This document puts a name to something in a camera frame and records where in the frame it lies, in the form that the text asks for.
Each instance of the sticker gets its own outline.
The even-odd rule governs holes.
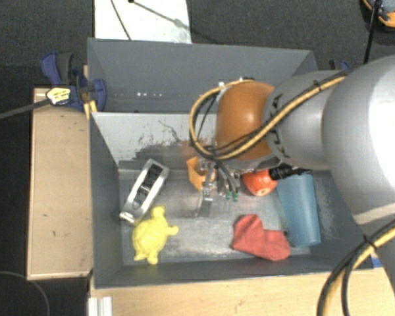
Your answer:
[[[53,88],[45,96],[47,96],[52,105],[66,105],[71,101],[70,94],[69,88]]]

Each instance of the gray bin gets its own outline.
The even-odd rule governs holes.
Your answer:
[[[106,111],[112,111],[94,113],[90,121],[96,288],[329,271],[362,241],[327,172],[313,175],[322,243],[292,249],[285,261],[270,262],[230,248],[234,223],[242,215],[258,214],[266,229],[287,229],[276,192],[260,198],[242,191],[238,203],[215,195],[209,216],[195,216],[199,193],[186,171],[186,160],[194,155],[188,143],[188,111],[194,99],[219,80],[251,76],[277,85],[294,74],[313,71],[311,52],[91,39],[88,65],[91,79],[105,79]],[[144,69],[160,78],[149,82]],[[159,90],[166,98],[135,98],[138,90]],[[215,116],[209,115],[202,136],[210,139],[214,127]],[[165,205],[168,222],[180,228],[169,237],[155,266],[133,261],[132,230],[118,218],[149,158],[171,169],[155,204]]]

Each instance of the black floor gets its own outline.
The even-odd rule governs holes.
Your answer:
[[[330,59],[362,63],[367,28],[358,0],[187,0],[195,43],[311,49],[319,68]],[[31,101],[47,80],[39,60],[71,51],[86,63],[93,0],[0,0],[0,111]],[[395,34],[377,32],[371,59],[395,53]],[[0,271],[25,272],[30,116],[0,121]],[[84,279],[40,283],[51,315],[84,315]],[[0,275],[0,315],[46,315],[31,284]]]

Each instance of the yellow cable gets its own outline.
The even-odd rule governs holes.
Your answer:
[[[391,239],[395,238],[395,227],[391,228],[388,232],[383,234],[381,237],[379,237],[373,244],[375,245],[376,248],[382,247],[385,245],[387,242],[391,241]],[[367,247],[363,253],[360,254],[358,257],[357,261],[354,263],[353,269],[358,268],[372,253],[375,252],[375,248],[373,246]],[[327,310],[329,309],[330,302],[332,300],[332,296],[336,292],[336,289],[342,284],[342,279],[344,276],[346,268],[343,268],[338,276],[336,277],[336,280],[331,284],[327,297],[325,299],[325,307],[323,310],[323,315],[327,315]]]
[[[253,147],[255,144],[257,144],[270,130],[272,130],[288,113],[290,113],[291,111],[293,111],[296,107],[298,107],[300,104],[302,104],[303,102],[307,101],[308,99],[312,98],[314,95],[317,95],[319,92],[321,92],[322,90],[328,89],[338,83],[340,83],[341,81],[343,81],[343,79],[345,79],[345,76],[340,76],[337,77],[333,80],[330,80],[328,82],[325,82],[324,84],[321,84],[320,86],[317,86],[316,88],[312,89],[310,92],[307,92],[299,97],[297,97],[293,102],[291,102],[290,104],[288,104],[287,106],[285,106],[284,108],[282,108],[280,110],[280,112],[273,117],[269,123],[267,123],[267,125],[265,125],[265,127],[258,133],[256,134],[251,140],[249,140],[247,143],[245,143],[244,145],[240,146],[238,149],[235,149],[234,151],[227,153],[226,155],[222,155],[222,156],[218,156],[217,160],[226,160],[226,159],[230,159],[230,158],[234,158],[236,156],[238,156],[239,154],[241,154],[243,151],[246,151],[247,149]],[[223,87],[219,87],[219,88],[214,88],[212,90],[209,90],[208,92],[206,92],[205,94],[203,94],[193,105],[191,111],[190,111],[190,118],[189,118],[189,129],[190,129],[190,135],[191,135],[191,139],[194,142],[194,146],[197,150],[199,150],[201,153],[205,154],[205,155],[213,155],[213,153],[207,149],[205,149],[199,142],[196,136],[196,132],[194,130],[193,127],[193,117],[194,117],[194,113],[197,109],[197,107],[200,105],[200,103],[206,99],[207,97],[209,97],[210,95],[213,95],[214,93],[219,92],[220,89],[225,88],[227,86],[231,86],[231,85],[235,85],[235,84],[239,84],[242,82],[249,82],[250,80],[244,80],[244,81],[234,81],[231,82],[229,84],[226,84]]]

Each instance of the clamp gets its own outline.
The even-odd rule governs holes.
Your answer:
[[[107,89],[104,80],[96,79],[92,85],[78,69],[72,69],[72,53],[46,54],[41,59],[41,70],[53,87],[64,86],[66,93],[65,101],[53,102],[53,95],[47,95],[54,105],[65,105],[77,111],[84,110],[84,104],[88,101],[97,103],[97,110],[102,111],[107,100]]]

